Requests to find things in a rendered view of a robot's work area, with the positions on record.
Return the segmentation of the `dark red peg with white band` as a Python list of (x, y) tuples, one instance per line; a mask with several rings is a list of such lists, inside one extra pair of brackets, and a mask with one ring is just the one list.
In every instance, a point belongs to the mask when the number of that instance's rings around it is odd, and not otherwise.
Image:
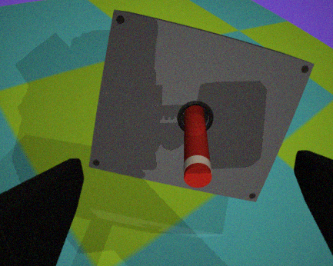
[(184, 180), (188, 185), (201, 188), (211, 180), (211, 161), (202, 106), (185, 109), (184, 116)]

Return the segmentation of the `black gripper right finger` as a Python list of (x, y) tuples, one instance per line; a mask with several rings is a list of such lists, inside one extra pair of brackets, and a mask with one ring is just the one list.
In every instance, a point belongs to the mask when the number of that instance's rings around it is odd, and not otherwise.
[(333, 255), (333, 159), (298, 151), (294, 173), (303, 198)]

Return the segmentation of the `grey square panel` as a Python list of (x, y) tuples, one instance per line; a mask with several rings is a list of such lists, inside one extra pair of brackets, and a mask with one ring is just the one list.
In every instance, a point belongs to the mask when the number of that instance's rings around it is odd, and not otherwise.
[[(114, 9), (90, 168), (256, 202), (314, 63)], [(205, 111), (211, 180), (184, 180), (185, 109)]]

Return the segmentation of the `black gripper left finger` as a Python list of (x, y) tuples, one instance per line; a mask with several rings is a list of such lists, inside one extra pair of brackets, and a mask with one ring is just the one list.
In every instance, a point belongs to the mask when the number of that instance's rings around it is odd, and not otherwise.
[(84, 183), (70, 158), (0, 194), (0, 266), (56, 266)]

